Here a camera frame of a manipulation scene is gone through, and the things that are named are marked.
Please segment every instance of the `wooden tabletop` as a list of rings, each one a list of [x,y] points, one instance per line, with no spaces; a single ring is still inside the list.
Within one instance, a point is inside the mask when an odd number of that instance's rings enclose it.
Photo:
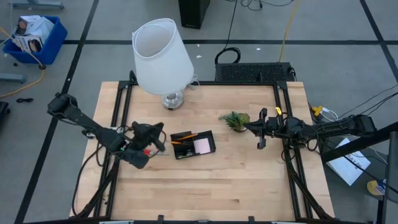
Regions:
[[[117,92],[117,82],[104,82],[99,93],[94,120],[109,126]],[[288,83],[293,115],[311,124],[303,83]],[[198,86],[187,88],[183,106],[166,110],[160,97],[134,86],[127,124],[164,122],[169,156],[155,156],[142,170],[121,162],[112,219],[156,220],[294,220],[288,175],[280,154],[282,141],[267,138],[263,150],[256,149],[258,138],[252,133],[236,133],[218,117],[231,111],[248,113],[258,119],[261,108],[275,116],[275,98],[271,86]],[[216,152],[176,160],[170,134],[212,130]],[[96,140],[88,140],[84,160],[95,150]],[[302,149],[302,160],[309,191],[318,203],[333,214],[323,164],[315,152]],[[82,175],[76,196],[80,211],[98,188],[101,167],[90,160]],[[302,217],[302,194],[297,188]],[[104,195],[103,205],[108,194]]]

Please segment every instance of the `white paper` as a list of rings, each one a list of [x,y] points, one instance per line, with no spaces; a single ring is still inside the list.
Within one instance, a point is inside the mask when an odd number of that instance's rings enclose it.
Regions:
[[[349,139],[344,138],[344,140],[342,140],[334,150],[338,150],[340,146],[347,143],[349,143]],[[368,168],[371,163],[366,157],[363,157],[363,154],[359,151],[348,154],[346,157],[364,170],[366,170],[366,168]],[[363,173],[363,171],[352,165],[352,163],[347,161],[347,159],[345,159],[344,157],[340,157],[338,159],[327,162],[327,164],[350,186]]]

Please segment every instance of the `lamp shade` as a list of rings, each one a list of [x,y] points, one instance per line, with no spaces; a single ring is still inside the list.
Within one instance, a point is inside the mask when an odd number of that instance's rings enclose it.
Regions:
[[[153,95],[184,89],[193,65],[172,19],[148,22],[132,34],[138,84]]]

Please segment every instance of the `glass lamp base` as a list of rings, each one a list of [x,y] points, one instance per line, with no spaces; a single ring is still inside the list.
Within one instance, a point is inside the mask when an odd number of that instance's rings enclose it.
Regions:
[[[168,110],[176,110],[182,106],[184,102],[184,95],[181,91],[170,95],[162,95],[162,104]]]

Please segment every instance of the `concrete floor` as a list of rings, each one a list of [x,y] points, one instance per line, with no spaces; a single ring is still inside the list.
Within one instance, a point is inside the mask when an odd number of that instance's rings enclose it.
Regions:
[[[287,0],[275,0],[280,3]],[[0,26],[9,29],[10,8],[0,0]],[[58,16],[68,30],[67,40],[80,39],[94,0],[64,1],[64,11],[13,10],[12,21],[21,15],[40,14]],[[398,2],[395,0],[367,0],[371,14],[384,40],[398,40],[396,26]],[[200,30],[178,25],[185,40],[226,39],[234,3],[213,0]],[[282,40],[294,4],[285,7],[264,5],[262,11],[250,11],[237,6],[231,31],[233,40]],[[130,40],[131,32],[144,23],[169,17],[180,24],[177,0],[99,0],[87,40]],[[354,45],[344,40],[377,40],[359,0],[315,1],[300,0],[289,40],[341,40],[341,45],[301,44],[286,45],[283,61],[294,66],[299,81],[303,81],[312,105],[323,105],[338,114],[367,100],[376,93],[397,83],[381,46]],[[241,62],[276,62],[280,45],[237,44],[242,51]],[[214,80],[214,57],[222,44],[187,44],[186,48],[199,80]],[[53,65],[48,66],[42,82],[18,94],[1,99],[10,103],[12,113],[0,129],[0,222],[14,223],[27,184],[44,143],[51,117],[46,113],[47,103],[65,81],[71,82],[69,94],[78,99],[79,107],[93,116],[101,82],[126,80],[134,70],[131,45],[83,46],[73,79],[67,80],[77,44],[64,44]],[[388,45],[391,55],[398,59],[398,46]],[[220,62],[231,62],[234,55],[226,54]],[[35,65],[19,64],[14,67],[12,57],[1,57],[0,72],[23,73],[27,83],[39,78]],[[18,83],[0,82],[0,95],[20,88]],[[367,107],[393,93],[391,90],[354,111]],[[34,98],[31,103],[17,104],[17,98]],[[372,114],[378,128],[398,120],[398,98],[391,99]],[[49,153],[40,175],[25,222],[67,218],[72,202],[73,188],[86,146],[80,129],[58,124]],[[388,142],[376,150],[387,153]],[[335,174],[326,172],[336,217],[354,222],[375,220],[377,201],[356,194]]]

